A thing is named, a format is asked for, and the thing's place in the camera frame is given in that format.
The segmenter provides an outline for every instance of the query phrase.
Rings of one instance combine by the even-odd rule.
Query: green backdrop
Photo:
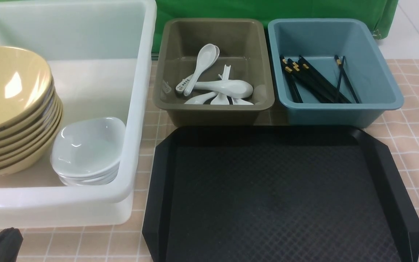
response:
[[[164,25],[173,18],[252,18],[267,26],[277,18],[354,18],[376,39],[387,36],[398,0],[156,0],[153,52],[159,51]]]

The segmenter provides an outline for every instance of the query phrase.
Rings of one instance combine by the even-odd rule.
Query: black tray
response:
[[[183,127],[156,148],[154,262],[415,262],[419,219],[386,145],[341,127]]]

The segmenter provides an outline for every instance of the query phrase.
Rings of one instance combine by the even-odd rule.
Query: stack of yellow bowls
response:
[[[0,175],[39,160],[62,119],[48,63],[34,52],[0,47]]]

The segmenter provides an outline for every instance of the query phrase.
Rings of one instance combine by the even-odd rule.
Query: blue plastic bin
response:
[[[384,111],[399,109],[404,97],[366,25],[353,19],[278,19],[268,25],[275,83],[292,125],[346,124],[365,128]],[[297,84],[304,103],[294,103],[279,57],[306,58],[334,86],[339,67],[334,55],[346,56],[344,68],[360,103],[342,81],[340,91],[352,104],[319,103]]]

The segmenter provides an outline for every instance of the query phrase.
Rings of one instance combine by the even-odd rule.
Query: small white dish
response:
[[[124,135],[125,124],[118,118],[70,124],[56,136],[51,165],[60,178],[103,177],[119,165]]]

